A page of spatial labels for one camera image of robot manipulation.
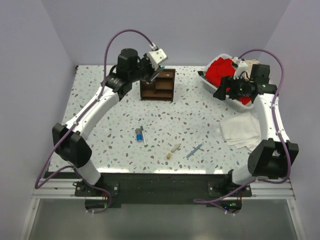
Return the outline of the blue pen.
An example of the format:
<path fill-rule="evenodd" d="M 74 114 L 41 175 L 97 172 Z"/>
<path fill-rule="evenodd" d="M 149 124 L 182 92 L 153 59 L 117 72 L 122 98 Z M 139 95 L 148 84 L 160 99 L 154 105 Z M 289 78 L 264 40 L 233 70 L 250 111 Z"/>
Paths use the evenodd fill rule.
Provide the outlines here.
<path fill-rule="evenodd" d="M 195 147 L 190 153 L 186 155 L 186 158 L 190 158 L 196 151 L 198 151 L 204 143 L 199 144 L 197 147 Z"/>

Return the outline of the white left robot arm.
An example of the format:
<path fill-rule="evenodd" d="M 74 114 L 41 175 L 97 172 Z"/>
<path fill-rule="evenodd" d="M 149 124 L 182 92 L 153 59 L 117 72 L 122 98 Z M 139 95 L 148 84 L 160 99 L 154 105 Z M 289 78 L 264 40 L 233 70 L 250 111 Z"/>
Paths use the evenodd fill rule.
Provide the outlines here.
<path fill-rule="evenodd" d="M 76 169 L 87 182 L 85 189 L 92 196 L 99 196 L 104 184 L 99 181 L 101 174 L 91 160 L 92 150 L 87 139 L 107 111 L 132 89 L 133 83 L 152 82 L 163 71 L 162 63 L 167 58 L 161 48 L 154 48 L 143 57 L 133 48 L 121 50 L 117 64 L 112 66 L 91 100 L 71 120 L 52 128 L 54 152 Z"/>

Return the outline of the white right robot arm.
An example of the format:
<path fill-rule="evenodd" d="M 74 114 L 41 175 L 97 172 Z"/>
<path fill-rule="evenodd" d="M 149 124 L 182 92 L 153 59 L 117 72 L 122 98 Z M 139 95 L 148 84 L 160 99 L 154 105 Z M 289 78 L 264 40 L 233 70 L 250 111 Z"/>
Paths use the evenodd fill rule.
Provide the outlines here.
<path fill-rule="evenodd" d="M 240 185 L 249 185 L 254 181 L 282 184 L 288 180 L 299 146 L 291 142 L 279 111 L 279 90 L 269 82 L 270 66 L 254 64 L 250 78 L 242 75 L 223 76 L 220 86 L 213 94 L 214 98 L 236 100 L 249 97 L 257 112 L 261 142 L 251 152 L 247 165 L 228 174 L 230 180 L 223 183 L 223 192 L 230 197 L 240 190 Z"/>

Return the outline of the white plastic laundry basket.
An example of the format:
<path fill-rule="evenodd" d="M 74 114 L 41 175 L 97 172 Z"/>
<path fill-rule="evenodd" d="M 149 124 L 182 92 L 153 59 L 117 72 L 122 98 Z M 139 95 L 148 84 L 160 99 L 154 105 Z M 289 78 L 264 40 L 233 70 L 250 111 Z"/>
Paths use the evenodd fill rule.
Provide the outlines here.
<path fill-rule="evenodd" d="M 212 85 L 210 85 L 205 80 L 203 69 L 198 71 L 198 75 L 199 75 L 199 77 L 200 77 L 200 79 L 202 81 L 202 86 L 209 93 L 214 94 L 216 90 L 214 88 L 212 88 Z M 236 100 L 231 100 L 231 99 L 229 99 L 229 96 L 227 95 L 226 99 L 224 100 L 224 102 L 226 104 L 228 104 L 230 107 L 232 107 L 233 109 L 235 109 L 236 111 L 238 111 L 238 112 L 249 111 L 249 110 L 253 109 L 253 107 L 254 107 L 254 105 L 253 105 L 253 103 L 252 103 L 252 101 L 251 101 L 251 99 L 249 97 L 241 97 L 241 98 L 236 99 Z"/>

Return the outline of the brown wooden desk organizer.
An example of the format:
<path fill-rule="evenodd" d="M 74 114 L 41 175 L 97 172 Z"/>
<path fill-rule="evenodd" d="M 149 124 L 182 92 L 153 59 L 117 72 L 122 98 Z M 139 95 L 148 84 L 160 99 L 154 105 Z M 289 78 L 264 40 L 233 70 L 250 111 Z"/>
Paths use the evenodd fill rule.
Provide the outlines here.
<path fill-rule="evenodd" d="M 140 99 L 142 101 L 173 102 L 175 93 L 174 68 L 165 68 L 153 82 L 140 81 Z"/>

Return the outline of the red cloth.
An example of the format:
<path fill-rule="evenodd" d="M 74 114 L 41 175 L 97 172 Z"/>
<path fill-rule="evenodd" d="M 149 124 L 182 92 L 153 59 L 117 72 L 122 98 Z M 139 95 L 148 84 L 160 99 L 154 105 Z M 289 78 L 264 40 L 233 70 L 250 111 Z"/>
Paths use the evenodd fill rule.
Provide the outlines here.
<path fill-rule="evenodd" d="M 228 54 L 220 54 L 202 70 L 204 79 L 213 89 L 217 90 L 221 84 L 222 77 L 234 76 L 235 69 L 232 66 L 232 58 L 234 57 Z M 241 77 L 246 80 L 249 79 L 246 72 L 243 72 Z"/>

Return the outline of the beige cloth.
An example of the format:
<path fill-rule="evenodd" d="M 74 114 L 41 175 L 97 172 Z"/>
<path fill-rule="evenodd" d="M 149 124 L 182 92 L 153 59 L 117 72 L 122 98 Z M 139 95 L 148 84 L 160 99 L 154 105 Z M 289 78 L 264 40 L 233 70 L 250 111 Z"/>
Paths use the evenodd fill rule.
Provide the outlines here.
<path fill-rule="evenodd" d="M 253 65 L 258 65 L 258 64 L 260 64 L 260 62 L 258 60 L 255 60 L 255 59 L 245 60 L 245 61 L 246 61 L 247 65 L 248 65 L 246 73 L 247 73 L 248 77 L 250 77 Z"/>

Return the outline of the white folded towel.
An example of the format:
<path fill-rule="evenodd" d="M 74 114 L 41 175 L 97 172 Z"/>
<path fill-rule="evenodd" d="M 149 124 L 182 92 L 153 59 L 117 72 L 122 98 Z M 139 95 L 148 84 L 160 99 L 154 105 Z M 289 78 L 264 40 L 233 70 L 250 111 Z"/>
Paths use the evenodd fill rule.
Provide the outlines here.
<path fill-rule="evenodd" d="M 250 112 L 222 121 L 220 128 L 228 146 L 252 152 L 261 142 L 260 123 Z"/>

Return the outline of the white green-capped pen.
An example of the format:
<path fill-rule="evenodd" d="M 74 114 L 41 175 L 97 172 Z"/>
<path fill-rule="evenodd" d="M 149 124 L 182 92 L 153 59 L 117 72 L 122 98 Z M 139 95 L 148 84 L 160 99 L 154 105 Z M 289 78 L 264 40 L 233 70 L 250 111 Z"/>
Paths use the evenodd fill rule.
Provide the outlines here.
<path fill-rule="evenodd" d="M 140 126 L 140 129 L 141 129 L 141 133 L 142 133 L 142 139 L 143 139 L 144 147 L 147 147 L 148 144 L 147 144 L 146 137 L 145 137 L 145 131 L 144 131 L 144 128 L 143 128 L 142 125 Z"/>

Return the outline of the blue glue stick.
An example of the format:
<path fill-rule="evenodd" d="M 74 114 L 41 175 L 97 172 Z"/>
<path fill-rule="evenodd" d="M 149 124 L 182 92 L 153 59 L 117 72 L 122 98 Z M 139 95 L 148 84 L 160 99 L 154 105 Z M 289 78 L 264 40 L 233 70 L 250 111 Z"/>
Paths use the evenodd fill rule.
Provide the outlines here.
<path fill-rule="evenodd" d="M 136 134 L 136 140 L 137 142 L 142 142 L 143 141 L 143 133 L 141 128 L 136 128 L 135 129 L 135 134 Z"/>

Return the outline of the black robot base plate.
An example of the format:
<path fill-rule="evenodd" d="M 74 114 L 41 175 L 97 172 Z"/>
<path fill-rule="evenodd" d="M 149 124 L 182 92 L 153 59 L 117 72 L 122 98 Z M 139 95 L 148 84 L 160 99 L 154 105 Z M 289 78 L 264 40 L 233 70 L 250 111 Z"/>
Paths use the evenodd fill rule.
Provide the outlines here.
<path fill-rule="evenodd" d="M 101 213 L 122 205 L 191 205 L 195 199 L 236 212 L 242 198 L 251 197 L 251 187 L 232 183 L 228 174 L 102 173 L 88 185 L 76 173 L 59 172 L 53 180 L 70 180 L 74 196 L 84 198 L 85 209 Z"/>

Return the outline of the aluminium rail frame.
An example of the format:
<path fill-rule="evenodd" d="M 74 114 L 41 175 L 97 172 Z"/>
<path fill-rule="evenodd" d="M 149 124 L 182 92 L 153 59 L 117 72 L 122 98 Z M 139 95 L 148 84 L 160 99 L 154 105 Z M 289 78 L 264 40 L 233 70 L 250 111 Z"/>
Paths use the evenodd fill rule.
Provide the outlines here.
<path fill-rule="evenodd" d="M 51 179 L 33 193 L 25 240 L 304 240 L 290 183 L 257 184 L 230 216 L 203 205 L 126 204 L 90 216 L 70 180 Z"/>

